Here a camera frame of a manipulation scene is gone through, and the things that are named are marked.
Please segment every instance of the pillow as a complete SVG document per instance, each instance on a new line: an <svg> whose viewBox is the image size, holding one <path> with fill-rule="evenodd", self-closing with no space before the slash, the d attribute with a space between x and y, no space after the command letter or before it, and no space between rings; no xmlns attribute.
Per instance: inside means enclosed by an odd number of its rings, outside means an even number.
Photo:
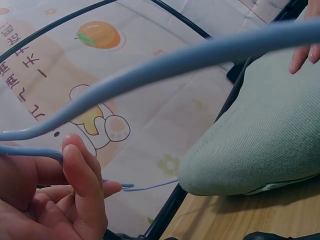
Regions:
<svg viewBox="0 0 320 240"><path fill-rule="evenodd" d="M254 194L320 174L320 67L307 60L291 75L293 52L268 53L246 69L235 102L181 161L184 190Z"/></svg>

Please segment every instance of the flower illustration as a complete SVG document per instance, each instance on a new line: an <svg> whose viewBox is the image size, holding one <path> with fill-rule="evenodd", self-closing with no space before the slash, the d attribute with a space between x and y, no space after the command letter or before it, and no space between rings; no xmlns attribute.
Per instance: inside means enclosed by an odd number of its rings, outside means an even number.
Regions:
<svg viewBox="0 0 320 240"><path fill-rule="evenodd" d="M148 222L149 222L150 224L152 224L154 221L155 221L154 219L152 219L151 217L148 217Z"/></svg>
<svg viewBox="0 0 320 240"><path fill-rule="evenodd" d="M178 174L179 161L179 158L165 154L164 158L158 161L157 166L165 177L175 177Z"/></svg>
<svg viewBox="0 0 320 240"><path fill-rule="evenodd" d="M58 9L56 8L50 8L50 9L47 9L45 10L45 15L50 15L50 14L55 14L56 12L58 11Z"/></svg>

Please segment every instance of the black wire frame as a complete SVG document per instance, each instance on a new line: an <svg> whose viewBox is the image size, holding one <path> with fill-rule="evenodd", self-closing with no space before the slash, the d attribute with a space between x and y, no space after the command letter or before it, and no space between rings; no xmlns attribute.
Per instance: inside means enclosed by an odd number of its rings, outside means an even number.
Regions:
<svg viewBox="0 0 320 240"><path fill-rule="evenodd" d="M58 27L59 25L62 25L63 23L72 20L82 14L85 14L87 12L90 12L94 9L97 9L99 7L105 6L107 4L116 2L117 0L102 0L100 2L97 2L95 4L92 4L88 7L85 7L83 9L80 9L76 12L73 12L65 17L62 17L49 25L45 26L44 28L34 32L30 36L26 37L25 39L18 42L15 46L4 52L0 55L0 63L5 61L7 58L9 58L11 55L13 55L17 50L23 48L28 43L32 42L33 40L37 39L38 37L42 36L43 34L49 32L50 30ZM197 32L200 36L202 36L205 39L211 38L211 36L206 33L203 29L201 29L199 26L197 26L195 23L190 21L188 18L183 16L178 11L174 10L169 5L165 4L161 0L150 0L166 10L168 13L175 16L177 19L185 23L187 26L189 26L191 29L193 29L195 32ZM277 21L284 20L284 19L295 19L299 16L299 14L302 12L304 7L308 4L308 0L291 0L290 3L286 6L286 8L279 14L279 18ZM234 102L234 100L237 98L240 88L243 83L243 76L240 77L240 72L244 72L244 65L241 65L242 63L235 64L235 66L228 72L227 77L231 80L233 75L237 75L236 79L237 81L234 82L234 86L230 92L229 97L227 98L227 101L225 102L222 110L220 111L218 118L226 112L231 104ZM163 232L171 222L172 218L176 214L177 210L181 206L182 202L184 201L185 197L187 195L187 192L184 191L179 184L175 187L175 189L172 191L170 197L158 213L157 217L154 219L153 223L150 225L149 229L145 232L144 235L138 236L138 238L135 237L129 237L125 234L115 234L112 231L107 230L104 237L106 237L108 240L159 240L162 236Z"/></svg>

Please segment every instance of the persimmon illustration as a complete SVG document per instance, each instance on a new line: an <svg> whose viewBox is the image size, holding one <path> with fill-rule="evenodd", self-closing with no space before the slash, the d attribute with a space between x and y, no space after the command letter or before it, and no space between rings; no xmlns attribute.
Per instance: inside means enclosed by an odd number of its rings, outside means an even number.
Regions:
<svg viewBox="0 0 320 240"><path fill-rule="evenodd" d="M5 15L10 13L10 9L8 8L0 8L0 15Z"/></svg>
<svg viewBox="0 0 320 240"><path fill-rule="evenodd" d="M97 49L112 49L121 42L117 30L104 21L91 21L83 24L76 35L85 45Z"/></svg>

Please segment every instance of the thin blue wire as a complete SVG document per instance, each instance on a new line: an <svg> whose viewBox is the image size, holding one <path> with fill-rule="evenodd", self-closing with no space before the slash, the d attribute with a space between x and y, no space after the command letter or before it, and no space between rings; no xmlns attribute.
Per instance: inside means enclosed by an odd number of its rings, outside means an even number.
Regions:
<svg viewBox="0 0 320 240"><path fill-rule="evenodd" d="M164 185L168 185L168 184L173 184L173 183L177 183L178 179L174 179L165 183L161 183L161 184L157 184L157 185L153 185L153 186L147 186L147 187L141 187L141 188L123 188L124 192L136 192L136 191L143 191L143 190L148 190L148 189L154 189L154 188L158 188L158 187L162 187Z"/></svg>
<svg viewBox="0 0 320 240"><path fill-rule="evenodd" d="M158 56L148 62L120 71L103 81L93 84L88 91L63 107L46 121L22 130L0 132L0 141L28 140L44 135L66 124L101 102L145 85L163 81L164 79L226 62L259 56L271 51L314 43L320 43L319 18L295 23L292 21L282 21L252 32L220 39L211 39L199 45L189 46L176 52ZM0 154L37 155L56 159L60 163L62 161L62 157L58 152L46 148L12 148L1 146Z"/></svg>

